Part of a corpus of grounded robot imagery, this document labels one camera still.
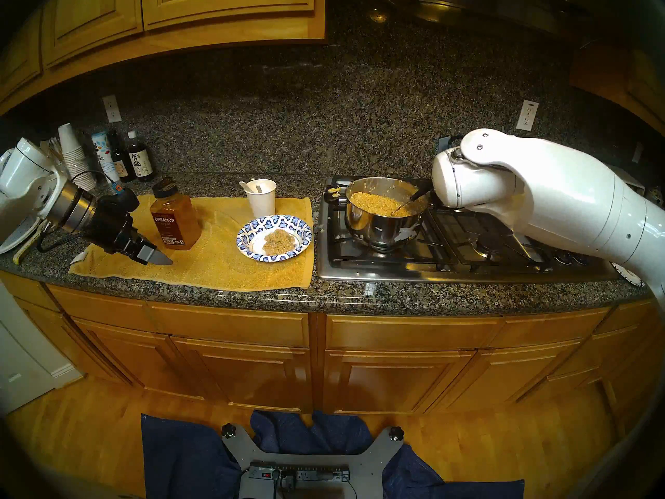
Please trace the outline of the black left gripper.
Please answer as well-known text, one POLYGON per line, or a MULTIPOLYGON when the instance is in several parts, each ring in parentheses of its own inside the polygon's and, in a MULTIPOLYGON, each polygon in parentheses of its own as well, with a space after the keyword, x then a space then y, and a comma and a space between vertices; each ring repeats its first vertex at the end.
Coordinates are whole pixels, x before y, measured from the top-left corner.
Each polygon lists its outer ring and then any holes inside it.
POLYGON ((101 196, 94 214, 94 244, 108 254, 136 255, 141 264, 172 265, 173 261, 152 242, 140 237, 131 212, 140 202, 136 196, 101 196))

